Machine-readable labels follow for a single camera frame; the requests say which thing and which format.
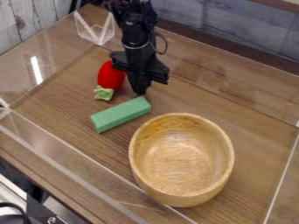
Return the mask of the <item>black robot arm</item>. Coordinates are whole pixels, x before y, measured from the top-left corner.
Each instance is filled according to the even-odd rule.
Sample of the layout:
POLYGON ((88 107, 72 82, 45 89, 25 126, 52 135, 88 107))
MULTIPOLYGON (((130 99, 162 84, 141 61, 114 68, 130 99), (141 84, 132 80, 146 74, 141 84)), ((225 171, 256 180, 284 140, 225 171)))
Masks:
POLYGON ((133 92, 144 95, 152 82, 168 84, 169 67, 157 59, 168 42, 156 31, 157 13, 150 0, 88 0, 112 13, 121 31, 124 51, 109 54, 112 67, 125 72, 133 92))

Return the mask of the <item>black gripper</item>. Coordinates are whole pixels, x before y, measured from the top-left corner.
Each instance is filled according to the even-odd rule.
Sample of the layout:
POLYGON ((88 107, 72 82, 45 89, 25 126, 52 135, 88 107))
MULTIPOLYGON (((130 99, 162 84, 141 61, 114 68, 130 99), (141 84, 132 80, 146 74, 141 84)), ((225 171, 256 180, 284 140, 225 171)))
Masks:
POLYGON ((169 68, 157 59, 149 44, 136 49, 125 47, 122 51, 113 51, 109 57, 113 67, 126 72, 130 88, 137 95, 145 94, 152 81, 168 83, 169 68))

